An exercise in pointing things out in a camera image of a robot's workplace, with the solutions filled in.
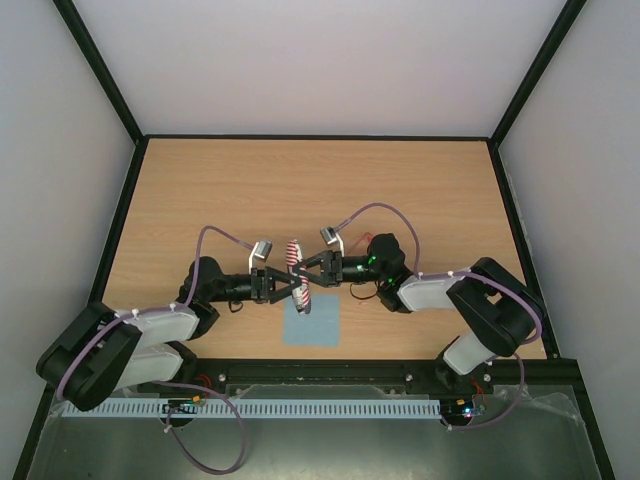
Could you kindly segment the striped newspaper print glasses case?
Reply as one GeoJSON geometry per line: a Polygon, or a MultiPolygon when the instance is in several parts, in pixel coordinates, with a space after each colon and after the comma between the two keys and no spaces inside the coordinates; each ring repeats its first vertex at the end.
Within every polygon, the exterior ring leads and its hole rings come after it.
{"type": "Polygon", "coordinates": [[[294,307],[298,314],[309,315],[312,307],[309,281],[305,276],[294,272],[294,266],[303,259],[302,249],[297,239],[288,241],[285,258],[288,272],[300,282],[292,291],[294,307]]]}

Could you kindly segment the blue cleaning cloth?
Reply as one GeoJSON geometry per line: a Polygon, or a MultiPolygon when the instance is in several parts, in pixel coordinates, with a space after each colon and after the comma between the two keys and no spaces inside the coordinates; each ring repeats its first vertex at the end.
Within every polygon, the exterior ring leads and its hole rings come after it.
{"type": "Polygon", "coordinates": [[[287,299],[283,314],[283,343],[289,346],[337,347],[340,343],[340,297],[317,294],[311,312],[299,314],[287,299]]]}

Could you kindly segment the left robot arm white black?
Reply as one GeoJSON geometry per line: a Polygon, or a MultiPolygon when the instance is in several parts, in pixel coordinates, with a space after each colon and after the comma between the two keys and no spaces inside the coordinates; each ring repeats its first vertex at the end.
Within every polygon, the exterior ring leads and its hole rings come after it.
{"type": "Polygon", "coordinates": [[[204,336],[219,319],[214,303],[276,303],[304,286],[297,274],[271,267],[226,274],[212,257],[191,264],[177,299],[148,309],[88,304],[36,364],[57,396],[82,411],[114,391],[170,381],[194,359],[185,342],[204,336]]]}

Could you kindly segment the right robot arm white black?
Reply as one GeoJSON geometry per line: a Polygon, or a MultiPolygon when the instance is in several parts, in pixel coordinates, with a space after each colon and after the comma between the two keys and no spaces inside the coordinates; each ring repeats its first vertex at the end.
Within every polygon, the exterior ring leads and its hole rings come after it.
{"type": "Polygon", "coordinates": [[[490,257],[472,266],[436,274],[415,273],[391,233],[374,236],[363,256],[324,250],[289,264],[291,273],[330,288],[343,283],[375,285],[375,295],[393,313],[456,310],[468,332],[439,354],[436,379],[445,390],[460,390],[471,372],[498,357],[514,355],[542,335],[541,298],[490,257]]]}

